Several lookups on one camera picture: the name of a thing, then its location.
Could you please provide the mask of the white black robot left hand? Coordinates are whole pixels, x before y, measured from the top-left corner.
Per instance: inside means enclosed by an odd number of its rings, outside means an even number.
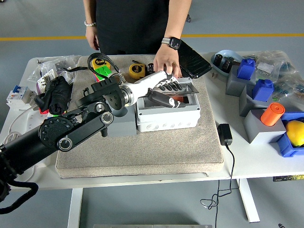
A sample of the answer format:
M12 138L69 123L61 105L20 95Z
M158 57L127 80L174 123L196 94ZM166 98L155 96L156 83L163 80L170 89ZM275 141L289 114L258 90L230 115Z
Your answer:
M173 99L166 94L158 91L153 91L153 88L157 87L169 91L182 90L177 78L174 75L168 75L165 71L159 71L148 75L135 83L125 82L119 85L125 99L125 106L132 106L138 100L138 98L146 96L148 99L158 105L162 105L169 108L182 108L185 107L185 103Z

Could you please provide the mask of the person's left hand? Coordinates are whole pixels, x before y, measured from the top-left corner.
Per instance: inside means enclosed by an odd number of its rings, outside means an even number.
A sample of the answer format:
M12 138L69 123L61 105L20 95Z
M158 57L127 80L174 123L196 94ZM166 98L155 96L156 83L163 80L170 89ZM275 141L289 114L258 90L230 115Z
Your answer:
M153 61L154 72L165 71L168 75L176 78L182 77L178 51L172 49L167 44L161 44Z

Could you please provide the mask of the person's right hand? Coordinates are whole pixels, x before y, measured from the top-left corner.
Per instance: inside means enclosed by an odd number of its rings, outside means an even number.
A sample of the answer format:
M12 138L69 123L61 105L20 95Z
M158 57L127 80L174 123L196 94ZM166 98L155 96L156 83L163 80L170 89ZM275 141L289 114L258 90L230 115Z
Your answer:
M99 42L98 42L96 27L86 27L85 37L88 41L89 46L93 50L99 50Z

